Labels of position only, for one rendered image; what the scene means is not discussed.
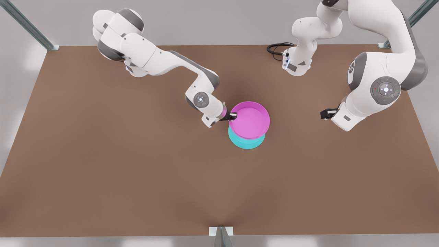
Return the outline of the pink plate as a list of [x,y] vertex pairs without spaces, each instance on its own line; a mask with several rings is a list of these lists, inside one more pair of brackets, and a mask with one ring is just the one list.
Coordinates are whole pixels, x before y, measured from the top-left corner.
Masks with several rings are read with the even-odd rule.
[[229,122],[232,132],[247,140],[258,139],[266,134],[270,126],[270,116],[265,107],[259,103],[246,101],[233,109],[237,118]]

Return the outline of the blue plate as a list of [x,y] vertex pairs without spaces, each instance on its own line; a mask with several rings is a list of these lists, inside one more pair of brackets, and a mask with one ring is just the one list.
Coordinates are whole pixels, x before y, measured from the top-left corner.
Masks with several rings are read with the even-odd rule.
[[252,150],[258,147],[265,139],[265,134],[258,139],[243,139],[232,131],[232,128],[228,127],[228,136],[232,143],[244,150]]

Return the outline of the silver frame post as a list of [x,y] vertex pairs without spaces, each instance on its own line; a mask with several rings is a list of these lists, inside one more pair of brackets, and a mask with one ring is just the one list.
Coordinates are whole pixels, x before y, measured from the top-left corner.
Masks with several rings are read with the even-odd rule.
[[365,11],[366,16],[371,17],[371,25],[360,27],[388,39],[379,43],[379,48],[390,48],[390,43],[393,43],[393,51],[401,53],[409,50],[409,42],[413,43],[412,47],[417,47],[411,28],[437,3],[439,0],[425,0],[410,17],[406,17],[391,0],[374,0]]
[[15,19],[31,36],[33,36],[47,51],[59,50],[59,45],[53,45],[10,0],[0,0],[0,6]]
[[230,236],[234,235],[232,226],[209,227],[209,236],[215,236],[214,247],[233,247]]

